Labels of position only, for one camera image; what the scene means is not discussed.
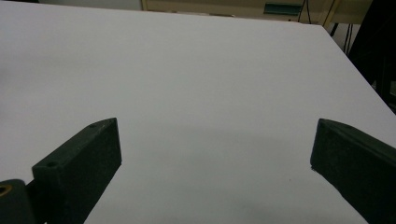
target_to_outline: white surface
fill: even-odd
[[[141,0],[39,0],[41,4],[141,10]]]
[[[86,223],[364,223],[309,158],[319,118],[396,146],[320,26],[0,1],[0,179],[117,117]]]

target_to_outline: white table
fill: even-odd
[[[364,223],[309,158],[319,118],[396,118],[315,25],[0,1],[0,179],[117,117],[86,223]]]

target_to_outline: screw hole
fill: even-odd
[[[1,185],[0,186],[0,197],[8,194],[12,190],[11,185]]]
[[[54,167],[54,166],[57,166],[57,165],[58,165],[57,161],[50,161],[49,163],[47,163],[48,167]]]

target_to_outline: wall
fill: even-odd
[[[140,0],[39,0],[43,4],[141,10]]]

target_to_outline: background wall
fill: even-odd
[[[43,4],[141,10],[140,0],[39,0]]]

